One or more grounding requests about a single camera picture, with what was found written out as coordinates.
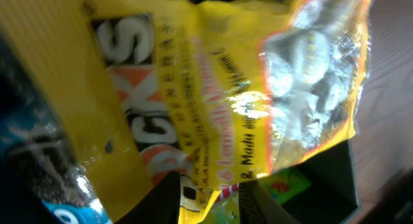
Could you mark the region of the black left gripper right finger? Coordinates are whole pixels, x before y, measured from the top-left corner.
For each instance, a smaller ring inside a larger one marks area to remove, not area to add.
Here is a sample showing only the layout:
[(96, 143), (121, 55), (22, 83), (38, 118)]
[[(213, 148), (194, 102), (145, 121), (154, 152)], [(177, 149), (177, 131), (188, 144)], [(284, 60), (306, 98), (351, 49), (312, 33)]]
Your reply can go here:
[(239, 184), (240, 224), (299, 224), (258, 181)]

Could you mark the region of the yellow Hacks candy bag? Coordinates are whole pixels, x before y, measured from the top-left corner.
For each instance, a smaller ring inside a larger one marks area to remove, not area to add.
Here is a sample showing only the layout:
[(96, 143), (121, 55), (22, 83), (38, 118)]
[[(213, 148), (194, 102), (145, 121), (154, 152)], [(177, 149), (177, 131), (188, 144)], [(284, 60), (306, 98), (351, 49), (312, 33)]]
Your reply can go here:
[(177, 220), (356, 133), (372, 0), (1, 0), (1, 160), (61, 223)]

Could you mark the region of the blue Oreo cookie pack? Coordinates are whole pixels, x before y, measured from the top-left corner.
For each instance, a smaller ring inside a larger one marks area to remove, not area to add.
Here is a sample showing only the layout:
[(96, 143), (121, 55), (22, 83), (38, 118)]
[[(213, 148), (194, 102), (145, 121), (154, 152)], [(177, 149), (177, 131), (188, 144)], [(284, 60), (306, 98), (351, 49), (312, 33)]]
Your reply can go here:
[(66, 134), (1, 41), (1, 163), (58, 223), (111, 223)]

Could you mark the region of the black gift box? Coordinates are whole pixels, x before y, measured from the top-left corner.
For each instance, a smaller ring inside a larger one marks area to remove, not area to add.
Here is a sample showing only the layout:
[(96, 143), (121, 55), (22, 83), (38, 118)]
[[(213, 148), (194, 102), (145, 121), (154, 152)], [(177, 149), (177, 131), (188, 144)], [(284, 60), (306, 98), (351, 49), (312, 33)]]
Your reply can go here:
[(358, 208), (349, 139), (365, 78), (370, 0), (157, 0), (189, 22), (174, 119), (197, 147), (156, 161), (202, 188), (298, 168), (312, 185), (283, 208), (301, 223), (342, 223)]

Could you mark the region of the green Haribo gummy bag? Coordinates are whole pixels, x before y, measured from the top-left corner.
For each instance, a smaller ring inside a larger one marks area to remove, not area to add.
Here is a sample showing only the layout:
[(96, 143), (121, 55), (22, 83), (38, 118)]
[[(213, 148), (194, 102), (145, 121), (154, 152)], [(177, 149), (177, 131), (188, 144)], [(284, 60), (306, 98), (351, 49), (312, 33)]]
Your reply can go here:
[[(259, 180), (280, 205), (308, 189), (312, 182), (296, 167), (287, 168)], [(201, 224), (240, 224), (239, 184), (224, 188)]]

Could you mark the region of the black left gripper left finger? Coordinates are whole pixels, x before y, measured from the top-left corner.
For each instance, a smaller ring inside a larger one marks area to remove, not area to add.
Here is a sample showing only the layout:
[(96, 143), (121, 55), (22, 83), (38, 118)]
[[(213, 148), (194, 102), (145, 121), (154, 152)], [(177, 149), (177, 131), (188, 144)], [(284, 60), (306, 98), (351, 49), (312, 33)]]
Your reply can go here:
[(116, 224), (178, 224), (180, 188), (179, 173), (169, 172)]

